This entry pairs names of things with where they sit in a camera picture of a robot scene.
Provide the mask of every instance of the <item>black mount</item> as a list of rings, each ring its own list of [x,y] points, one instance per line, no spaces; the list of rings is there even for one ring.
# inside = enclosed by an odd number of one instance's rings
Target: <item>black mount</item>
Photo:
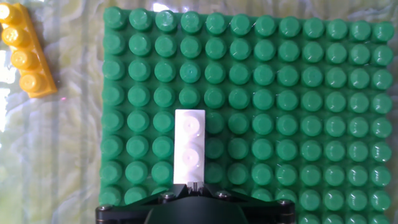
[[[102,205],[96,224],[293,224],[295,205],[290,200],[264,202],[217,185],[175,184],[122,207]]]

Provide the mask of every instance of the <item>yellow brick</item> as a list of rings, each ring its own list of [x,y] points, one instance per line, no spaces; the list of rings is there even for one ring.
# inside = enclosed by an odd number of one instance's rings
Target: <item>yellow brick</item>
[[[3,28],[1,37],[12,50],[11,63],[21,73],[21,88],[30,98],[56,93],[57,87],[27,9],[19,3],[1,3],[0,23]]]

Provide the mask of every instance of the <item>screw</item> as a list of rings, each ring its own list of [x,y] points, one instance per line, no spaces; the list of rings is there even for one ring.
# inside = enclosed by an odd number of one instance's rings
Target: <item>screw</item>
[[[286,199],[278,200],[277,202],[281,205],[288,205],[288,204],[292,203],[291,200],[286,200]]]
[[[172,199],[172,198],[175,198],[175,194],[173,192],[165,192],[165,193],[162,193],[162,198],[166,199],[166,200]]]
[[[228,193],[228,192],[225,191],[225,190],[217,191],[217,192],[216,192],[216,195],[217,195],[218,198],[228,198],[229,196],[231,196],[231,194]]]
[[[100,211],[106,211],[113,208],[113,205],[110,204],[105,204],[105,205],[100,205],[97,209]]]

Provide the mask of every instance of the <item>green baseplate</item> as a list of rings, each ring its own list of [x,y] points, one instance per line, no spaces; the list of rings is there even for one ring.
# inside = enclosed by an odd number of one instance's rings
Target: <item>green baseplate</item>
[[[206,110],[205,182],[293,200],[299,223],[389,220],[387,22],[104,13],[99,202],[172,185],[174,112]]]

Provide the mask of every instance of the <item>clear plastic sheet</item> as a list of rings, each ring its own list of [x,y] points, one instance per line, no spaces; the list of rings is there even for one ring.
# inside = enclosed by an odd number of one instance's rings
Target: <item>clear plastic sheet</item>
[[[59,92],[29,99],[0,43],[0,223],[93,223],[100,180],[104,8],[222,12],[250,16],[391,21],[398,0],[6,0],[29,8]],[[390,41],[398,55],[398,35]],[[389,68],[398,74],[398,57]],[[398,217],[398,83],[389,93],[395,149],[387,191]]]

